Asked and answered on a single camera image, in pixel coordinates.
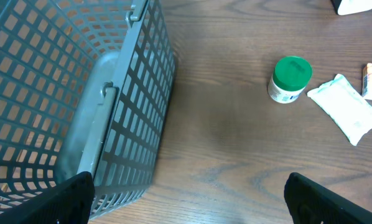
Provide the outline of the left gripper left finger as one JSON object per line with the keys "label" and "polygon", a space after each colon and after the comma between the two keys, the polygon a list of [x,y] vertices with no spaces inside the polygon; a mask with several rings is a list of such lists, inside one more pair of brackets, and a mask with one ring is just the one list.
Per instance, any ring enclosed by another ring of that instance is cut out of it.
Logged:
{"label": "left gripper left finger", "polygon": [[81,172],[0,214],[0,224],[87,224],[95,196],[90,172]]}

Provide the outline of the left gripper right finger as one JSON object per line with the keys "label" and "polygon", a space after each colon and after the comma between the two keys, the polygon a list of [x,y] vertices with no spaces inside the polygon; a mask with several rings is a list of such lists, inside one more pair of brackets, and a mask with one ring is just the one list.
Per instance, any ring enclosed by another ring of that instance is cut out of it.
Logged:
{"label": "left gripper right finger", "polygon": [[372,212],[297,172],[289,175],[284,199],[294,223],[372,223]]}

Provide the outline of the teal wet wipes pack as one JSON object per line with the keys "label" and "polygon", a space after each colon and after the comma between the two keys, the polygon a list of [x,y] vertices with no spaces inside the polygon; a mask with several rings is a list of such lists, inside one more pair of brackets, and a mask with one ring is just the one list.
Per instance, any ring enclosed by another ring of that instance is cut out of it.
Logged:
{"label": "teal wet wipes pack", "polygon": [[342,74],[310,90],[311,98],[342,130],[351,145],[372,129],[372,106],[351,86]]}

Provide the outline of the green lid white jar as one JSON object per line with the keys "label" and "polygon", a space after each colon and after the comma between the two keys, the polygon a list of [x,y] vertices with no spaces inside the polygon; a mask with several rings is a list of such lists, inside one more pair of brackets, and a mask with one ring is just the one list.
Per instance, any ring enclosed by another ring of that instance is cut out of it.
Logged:
{"label": "green lid white jar", "polygon": [[283,57],[274,67],[267,92],[278,103],[292,103],[304,91],[312,74],[312,66],[306,59],[298,56]]}

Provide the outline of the white barcode scanner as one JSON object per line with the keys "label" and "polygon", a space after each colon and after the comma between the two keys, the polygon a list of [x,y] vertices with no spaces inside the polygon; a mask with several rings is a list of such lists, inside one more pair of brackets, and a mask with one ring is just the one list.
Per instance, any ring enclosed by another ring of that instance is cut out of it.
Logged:
{"label": "white barcode scanner", "polygon": [[372,10],[372,0],[330,0],[337,15],[345,16]]}

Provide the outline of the grey plastic mesh basket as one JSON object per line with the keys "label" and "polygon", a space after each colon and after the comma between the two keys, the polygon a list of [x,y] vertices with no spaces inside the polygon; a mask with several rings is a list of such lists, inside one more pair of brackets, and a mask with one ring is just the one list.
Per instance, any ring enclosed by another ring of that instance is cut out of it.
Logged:
{"label": "grey plastic mesh basket", "polygon": [[159,1],[0,0],[0,215],[83,171],[90,218],[139,199],[175,70]]}

